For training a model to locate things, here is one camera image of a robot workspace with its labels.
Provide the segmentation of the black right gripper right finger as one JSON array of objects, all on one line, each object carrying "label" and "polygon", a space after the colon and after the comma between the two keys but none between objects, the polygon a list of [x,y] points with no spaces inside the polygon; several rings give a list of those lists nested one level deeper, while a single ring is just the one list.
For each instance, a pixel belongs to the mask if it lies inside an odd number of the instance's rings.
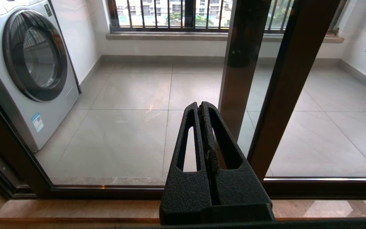
[{"label": "black right gripper right finger", "polygon": [[218,109],[202,102],[201,112],[212,200],[218,205],[272,205]]}]

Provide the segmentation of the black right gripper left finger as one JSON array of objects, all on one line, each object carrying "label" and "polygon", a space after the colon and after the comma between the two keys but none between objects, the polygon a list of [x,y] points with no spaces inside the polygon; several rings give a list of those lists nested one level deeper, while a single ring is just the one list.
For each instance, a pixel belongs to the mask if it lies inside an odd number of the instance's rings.
[{"label": "black right gripper left finger", "polygon": [[[202,210],[212,205],[199,114],[196,102],[184,110],[161,199],[161,223],[200,223]],[[194,132],[196,171],[183,170],[190,128]]]}]

